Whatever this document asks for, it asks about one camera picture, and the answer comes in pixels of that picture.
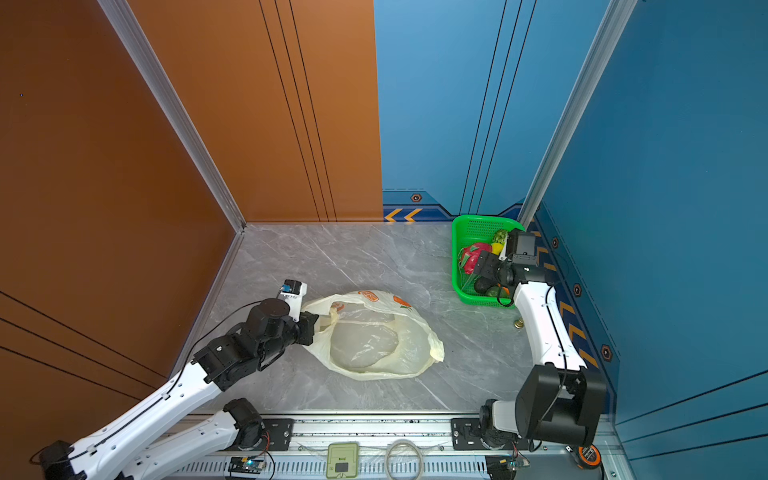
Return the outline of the small dark green fruit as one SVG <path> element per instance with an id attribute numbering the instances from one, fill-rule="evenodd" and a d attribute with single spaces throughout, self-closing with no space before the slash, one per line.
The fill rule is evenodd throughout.
<path id="1" fill-rule="evenodd" d="M 507 287 L 493 286 L 486 291 L 486 295 L 493 298 L 509 299 L 510 292 Z"/>

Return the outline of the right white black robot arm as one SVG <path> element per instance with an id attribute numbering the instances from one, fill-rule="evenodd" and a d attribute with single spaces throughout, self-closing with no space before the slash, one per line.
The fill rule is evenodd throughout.
<path id="1" fill-rule="evenodd" d="M 478 261 L 475 272 L 509 291 L 533 358 L 515 400 L 489 399 L 481 407 L 482 441 L 492 449 L 511 449 L 521 440 L 590 446 L 607 385 L 574 347 L 557 308 L 555 283 L 529 255 L 509 254 L 501 260 L 489 254 Z"/>

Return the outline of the yellow translucent plastic bag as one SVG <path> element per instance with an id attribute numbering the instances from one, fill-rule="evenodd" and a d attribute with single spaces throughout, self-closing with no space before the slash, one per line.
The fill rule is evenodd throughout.
<path id="1" fill-rule="evenodd" d="M 359 290 L 303 305 L 316 314 L 306 347 L 328 370 L 355 381 L 415 378 L 445 360 L 445 347 L 407 301 L 381 290 Z"/>

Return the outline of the green plastic mesh basket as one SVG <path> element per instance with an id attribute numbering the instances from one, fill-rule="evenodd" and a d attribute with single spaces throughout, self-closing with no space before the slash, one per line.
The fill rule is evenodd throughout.
<path id="1" fill-rule="evenodd" d="M 524 231 L 517 221 L 503 217 L 461 215 L 452 222 L 452 286 L 459 300 L 467 305 L 500 307 L 496 294 L 478 293 L 474 269 L 482 253 L 494 253 L 493 240 L 498 231 Z"/>

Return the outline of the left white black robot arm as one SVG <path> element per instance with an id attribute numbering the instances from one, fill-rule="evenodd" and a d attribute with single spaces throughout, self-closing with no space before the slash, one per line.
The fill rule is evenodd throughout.
<path id="1" fill-rule="evenodd" d="M 56 441 L 37 461 L 47 479 L 163 477 L 213 451 L 263 448 L 264 423 L 245 399 L 228 402 L 189 435 L 161 436 L 199 406 L 261 372 L 292 345 L 309 346 L 317 315 L 279 298 L 252 302 L 247 319 L 198 350 L 167 384 L 75 443 Z"/>

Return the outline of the dark brown avocado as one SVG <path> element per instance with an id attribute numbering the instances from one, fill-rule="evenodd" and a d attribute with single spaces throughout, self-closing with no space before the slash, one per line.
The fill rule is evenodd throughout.
<path id="1" fill-rule="evenodd" d="M 478 295 L 486 295 L 487 292 L 495 286 L 495 281 L 484 277 L 478 277 L 474 283 L 474 290 Z"/>

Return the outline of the red dragon fruit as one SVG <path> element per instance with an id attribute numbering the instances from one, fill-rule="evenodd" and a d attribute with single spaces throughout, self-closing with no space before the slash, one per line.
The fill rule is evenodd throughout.
<path id="1" fill-rule="evenodd" d="M 458 265 L 461 270 L 466 275 L 471 275 L 480 259 L 480 255 L 484 252 L 492 253 L 491 244 L 478 242 L 463 248 L 458 258 Z"/>

